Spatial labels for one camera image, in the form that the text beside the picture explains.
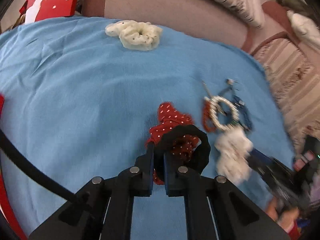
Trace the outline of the person's right hand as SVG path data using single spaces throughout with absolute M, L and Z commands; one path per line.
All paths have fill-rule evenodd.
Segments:
M 278 200 L 276 197 L 272 197 L 269 201 L 265 212 L 274 220 L 284 231 L 289 233 L 295 224 L 296 219 L 299 217 L 299 209 L 297 207 L 284 211 L 281 215 L 278 215 L 276 207 Z

